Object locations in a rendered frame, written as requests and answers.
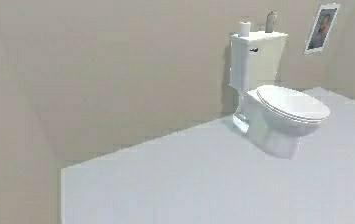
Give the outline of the white toilet paper roll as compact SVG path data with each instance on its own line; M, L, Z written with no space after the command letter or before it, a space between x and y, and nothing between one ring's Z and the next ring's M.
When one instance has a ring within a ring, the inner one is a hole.
M239 37L248 37L249 33L250 33L250 29L251 29L251 23L249 21L247 21L247 22L241 21L239 23L239 25L240 25L240 29L239 29L238 36Z

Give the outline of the grey spray bottle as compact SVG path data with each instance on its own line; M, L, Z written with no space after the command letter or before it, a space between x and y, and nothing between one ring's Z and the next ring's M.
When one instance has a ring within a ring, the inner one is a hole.
M274 26L278 18L277 11L271 11L267 15L266 25L265 25L265 32L272 33L274 31Z

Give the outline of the white framed portrait picture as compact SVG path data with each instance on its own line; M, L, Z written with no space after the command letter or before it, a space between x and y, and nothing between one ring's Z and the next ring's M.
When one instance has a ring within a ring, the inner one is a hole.
M337 2L321 4L319 6L312 30L305 45L305 54L321 52L324 49L340 7L341 4Z

